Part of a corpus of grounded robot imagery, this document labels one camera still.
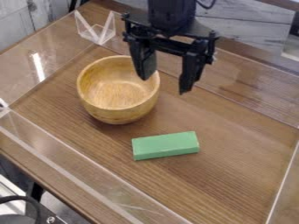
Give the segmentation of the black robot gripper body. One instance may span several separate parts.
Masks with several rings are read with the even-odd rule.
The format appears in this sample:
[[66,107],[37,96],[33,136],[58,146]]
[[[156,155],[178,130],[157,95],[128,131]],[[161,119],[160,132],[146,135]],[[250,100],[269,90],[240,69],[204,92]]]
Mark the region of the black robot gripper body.
[[196,5],[197,0],[146,0],[146,11],[121,15],[124,41],[148,41],[154,51],[180,57],[194,51],[210,64],[218,34],[197,21]]

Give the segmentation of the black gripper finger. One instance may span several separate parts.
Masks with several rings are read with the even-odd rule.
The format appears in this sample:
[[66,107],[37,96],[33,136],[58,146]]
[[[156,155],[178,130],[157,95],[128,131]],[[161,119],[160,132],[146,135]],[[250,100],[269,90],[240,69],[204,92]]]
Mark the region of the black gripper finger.
[[148,41],[128,43],[129,53],[138,78],[146,81],[156,71],[156,53]]
[[200,79],[205,58],[196,52],[186,52],[181,57],[181,75],[178,78],[178,93],[192,90],[193,83]]

